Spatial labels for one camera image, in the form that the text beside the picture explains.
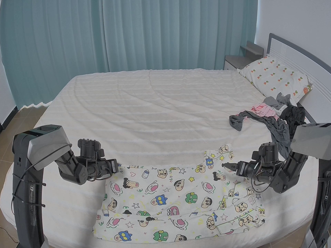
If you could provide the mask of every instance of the pink clothing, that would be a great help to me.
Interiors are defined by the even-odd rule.
[[[272,110],[271,106],[265,103],[261,103],[253,106],[251,111],[260,117],[275,117],[276,120],[279,118],[275,110]]]

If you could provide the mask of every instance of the star print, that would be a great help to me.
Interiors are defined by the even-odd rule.
[[[139,203],[137,203],[137,204],[136,204],[136,203],[133,203],[133,205],[132,205],[131,207],[133,207],[134,209],[136,209],[136,208],[140,208],[140,207],[139,207]]]
[[[180,174],[184,174],[184,173],[186,173],[185,168],[180,169],[179,173],[180,173]]]
[[[132,224],[130,221],[129,221],[129,223],[126,223],[125,224],[128,228],[133,228],[132,226],[134,225],[134,224]]]
[[[228,216],[226,216],[224,213],[223,213],[223,216],[221,216],[221,218],[222,218],[222,221],[226,221],[226,218],[227,218]]]

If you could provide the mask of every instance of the white cartoon pajamas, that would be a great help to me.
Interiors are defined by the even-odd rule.
[[[232,146],[226,144],[205,151],[197,166],[120,166],[107,180],[94,236],[114,242],[177,242],[261,226],[261,194],[250,179],[221,167],[232,159]]]

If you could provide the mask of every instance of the white bed sheet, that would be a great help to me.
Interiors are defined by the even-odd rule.
[[[245,120],[241,132],[228,117],[262,102],[263,95],[236,71],[143,70],[94,73],[73,78],[36,126],[58,124],[76,146],[80,138],[100,141],[106,158],[133,165],[198,164],[206,149],[232,143],[236,160],[250,161],[253,150],[271,140],[262,123]],[[0,207],[14,225],[10,201],[12,168]],[[245,247],[274,241],[312,217],[318,161],[309,157],[298,184],[283,194],[263,193],[267,222],[247,233],[205,238],[167,247]],[[105,194],[105,181],[79,186],[64,181],[55,163],[44,170],[44,233],[56,248],[106,248],[113,243],[93,237],[92,227]],[[118,243],[116,247],[143,247]]]

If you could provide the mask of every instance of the white wall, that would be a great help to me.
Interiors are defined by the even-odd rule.
[[[10,91],[5,68],[2,64],[2,55],[0,50],[0,123],[2,124],[10,112],[16,106],[12,92]]]
[[[259,0],[255,43],[274,33],[331,65],[331,0]]]

